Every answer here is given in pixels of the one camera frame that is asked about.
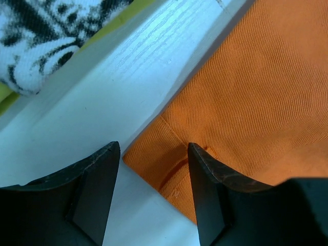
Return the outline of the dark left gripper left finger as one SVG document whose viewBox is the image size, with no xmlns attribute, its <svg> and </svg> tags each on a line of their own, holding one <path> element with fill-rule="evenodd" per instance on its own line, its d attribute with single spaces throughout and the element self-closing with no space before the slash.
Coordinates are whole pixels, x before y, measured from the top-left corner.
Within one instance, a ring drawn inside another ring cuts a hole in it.
<svg viewBox="0 0 328 246">
<path fill-rule="evenodd" d="M 102 245 L 120 160 L 113 141 L 26 185 L 1 188 L 1 245 Z"/>
</svg>

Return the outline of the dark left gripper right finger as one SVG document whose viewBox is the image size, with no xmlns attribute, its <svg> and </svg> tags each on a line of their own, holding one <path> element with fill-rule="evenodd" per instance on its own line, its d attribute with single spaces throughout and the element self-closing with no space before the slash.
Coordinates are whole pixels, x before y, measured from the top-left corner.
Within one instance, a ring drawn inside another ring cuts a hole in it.
<svg viewBox="0 0 328 246">
<path fill-rule="evenodd" d="M 327 245 L 327 179 L 271 186 L 188 146 L 201 245 Z"/>
</svg>

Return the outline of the orange trousers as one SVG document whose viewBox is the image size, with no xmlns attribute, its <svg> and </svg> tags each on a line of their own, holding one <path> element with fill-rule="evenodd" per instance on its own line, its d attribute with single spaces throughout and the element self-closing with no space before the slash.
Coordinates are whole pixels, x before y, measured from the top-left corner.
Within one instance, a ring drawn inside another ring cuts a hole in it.
<svg viewBox="0 0 328 246">
<path fill-rule="evenodd" d="M 327 1 L 256 1 L 124 155 L 196 221 L 187 146 L 276 185 L 327 176 Z"/>
</svg>

